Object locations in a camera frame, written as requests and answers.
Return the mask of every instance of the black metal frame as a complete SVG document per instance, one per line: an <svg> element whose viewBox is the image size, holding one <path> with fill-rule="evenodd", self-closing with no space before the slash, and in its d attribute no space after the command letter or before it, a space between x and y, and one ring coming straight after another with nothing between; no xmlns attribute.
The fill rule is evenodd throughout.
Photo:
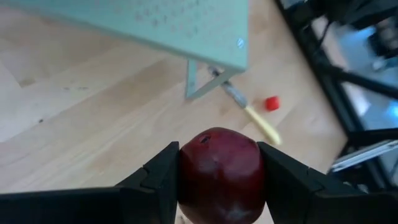
<svg viewBox="0 0 398 224"><path fill-rule="evenodd" d="M398 139L398 128L365 130L341 84L342 82L354 83L395 99L398 99L398 89L333 66L319 46L319 40L310 25L312 20L320 16L319 11L312 9L310 2L302 2L287 9L284 8L280 0L275 0L275 2L348 138L341 156L347 154L348 149L352 147L354 150L358 150L358 147L361 146L368 146L383 140ZM369 175L365 177L368 178L366 182L369 183L371 191L387 190L394 187L378 157L366 161L364 168L368 174L371 174L371 178Z"/></svg>

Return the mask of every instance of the hole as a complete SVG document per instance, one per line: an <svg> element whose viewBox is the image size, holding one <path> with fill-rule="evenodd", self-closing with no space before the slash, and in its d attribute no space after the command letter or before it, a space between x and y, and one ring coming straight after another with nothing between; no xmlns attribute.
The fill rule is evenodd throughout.
<svg viewBox="0 0 398 224"><path fill-rule="evenodd" d="M205 137L203 137L202 140L200 140L200 143L206 143L206 142L208 142L210 139L211 139L211 136L205 136Z"/></svg>

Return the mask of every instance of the red apple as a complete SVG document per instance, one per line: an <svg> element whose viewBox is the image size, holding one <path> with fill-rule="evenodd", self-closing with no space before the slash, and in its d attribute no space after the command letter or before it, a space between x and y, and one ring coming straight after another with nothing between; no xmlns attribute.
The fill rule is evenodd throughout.
<svg viewBox="0 0 398 224"><path fill-rule="evenodd" d="M178 202L194 224L250 224L265 204L264 161L255 141L211 128L180 150Z"/></svg>

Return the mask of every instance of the wooden floor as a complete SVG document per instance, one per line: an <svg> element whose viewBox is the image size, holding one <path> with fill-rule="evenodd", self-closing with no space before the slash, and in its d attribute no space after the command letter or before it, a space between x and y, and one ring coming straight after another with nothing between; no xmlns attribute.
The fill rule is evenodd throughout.
<svg viewBox="0 0 398 224"><path fill-rule="evenodd" d="M232 82L280 131L278 149L326 172L340 125L276 5L250 5L250 69ZM0 192L114 185L214 126L263 140L221 89L186 101L185 70L184 58L0 8ZM265 112L273 95L282 107Z"/></svg>

